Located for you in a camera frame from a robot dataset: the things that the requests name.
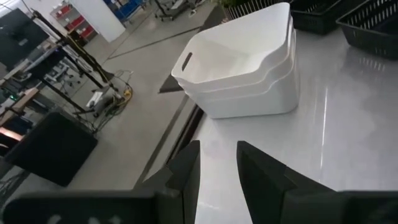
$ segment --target white wall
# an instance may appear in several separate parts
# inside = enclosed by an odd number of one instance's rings
[[[69,2],[108,42],[115,40],[126,30],[103,0],[69,0]]]

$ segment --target black basket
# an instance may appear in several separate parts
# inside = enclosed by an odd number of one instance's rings
[[[384,58],[398,59],[398,0],[368,0],[337,23],[350,45]]]
[[[364,0],[294,0],[291,3],[294,27],[316,34],[337,28],[336,20]]]
[[[233,6],[233,7],[224,6],[223,9],[226,17],[229,20],[233,20],[280,2],[291,3],[292,0],[249,0],[249,1],[244,1],[244,3],[238,6]]]

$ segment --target white table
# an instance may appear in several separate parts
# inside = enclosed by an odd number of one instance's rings
[[[297,52],[296,110],[201,121],[197,224],[251,223],[238,140],[334,190],[398,189],[398,63],[349,47],[341,30],[324,37],[298,31]]]

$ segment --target monitor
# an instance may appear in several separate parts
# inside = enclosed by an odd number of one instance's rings
[[[0,63],[11,71],[49,35],[20,9],[0,17]]]

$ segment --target white plastic bin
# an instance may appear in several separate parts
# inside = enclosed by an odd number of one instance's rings
[[[172,75],[193,92],[257,83],[285,58],[290,20],[283,2],[204,30],[189,41]]]
[[[258,95],[268,90],[270,86],[277,82],[281,77],[286,76],[293,70],[295,62],[296,49],[296,31],[293,30],[289,35],[289,52],[286,58],[281,61],[274,68],[270,69],[264,78],[252,85],[239,86],[235,88],[228,88],[223,90],[215,90],[203,93],[191,93],[188,90],[185,92],[194,100],[212,101],[224,98],[235,98],[240,96]]]
[[[233,118],[288,113],[297,107],[300,97],[300,74],[297,57],[294,67],[259,95],[212,101],[194,100],[210,118]]]

